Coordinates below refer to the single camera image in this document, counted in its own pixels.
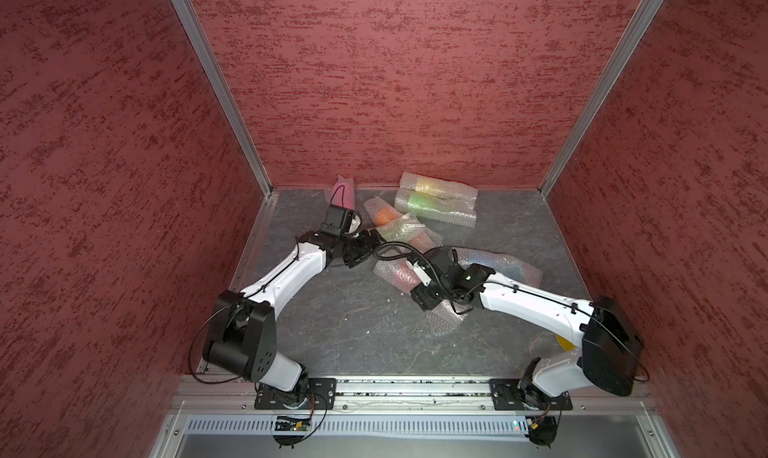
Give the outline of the clear bubble wrap sheet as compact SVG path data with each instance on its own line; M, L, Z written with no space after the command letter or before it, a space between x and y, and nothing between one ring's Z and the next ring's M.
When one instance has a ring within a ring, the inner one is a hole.
M396 287L408 298L411 297L411 291L422 284L406 259L378 260L374 266L374 274ZM445 336L456 331L465 319L464 315L459 315L453 310L451 303L447 300L440 302L431 310L425 310L424 314L434 336Z

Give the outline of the pink glass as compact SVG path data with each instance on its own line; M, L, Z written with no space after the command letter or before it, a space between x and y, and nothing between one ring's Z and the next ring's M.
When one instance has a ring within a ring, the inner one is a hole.
M324 196L329 204L355 209L355 180L338 175L336 182L325 190Z

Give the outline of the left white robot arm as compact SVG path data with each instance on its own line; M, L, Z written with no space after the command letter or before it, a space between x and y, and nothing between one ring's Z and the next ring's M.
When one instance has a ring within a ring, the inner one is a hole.
M306 368L278 351L276 322L289 301L336 259L353 268L384 244L376 230L353 235L308 232L278 265L244 289L226 290L205 324L203 359L282 393L308 392Z

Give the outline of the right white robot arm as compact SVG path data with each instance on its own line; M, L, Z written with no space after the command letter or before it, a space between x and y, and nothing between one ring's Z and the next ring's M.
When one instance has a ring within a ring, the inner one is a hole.
M449 302L504 313L546 329L573 348L534 358L518 382L520 399L543 408L555 398L590 386L628 396L638 380L642 339L619 304L554 294L510 278L490 266L463 266L446 247L415 252L408 266L420 280L412 298L424 310Z

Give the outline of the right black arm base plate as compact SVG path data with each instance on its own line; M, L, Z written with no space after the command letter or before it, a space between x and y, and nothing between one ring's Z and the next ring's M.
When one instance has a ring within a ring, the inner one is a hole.
M571 411L570 396L564 392L550 397L532 384L520 385L519 379L493 378L488 381L490 396L496 411Z

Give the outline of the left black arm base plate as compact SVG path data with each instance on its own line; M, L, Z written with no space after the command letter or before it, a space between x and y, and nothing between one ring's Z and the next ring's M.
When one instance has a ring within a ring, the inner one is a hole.
M338 381L335 378L301 378L291 391L259 384L254 408L270 411L326 411L334 406Z

